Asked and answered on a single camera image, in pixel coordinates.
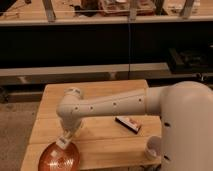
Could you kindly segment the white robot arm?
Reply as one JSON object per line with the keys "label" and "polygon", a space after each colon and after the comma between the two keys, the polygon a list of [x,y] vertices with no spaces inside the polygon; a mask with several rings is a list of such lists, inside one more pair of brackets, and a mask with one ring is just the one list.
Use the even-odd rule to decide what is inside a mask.
{"label": "white robot arm", "polygon": [[70,88],[57,107],[74,133],[84,117],[159,115],[161,171],[213,171],[213,90],[194,81],[85,99]]}

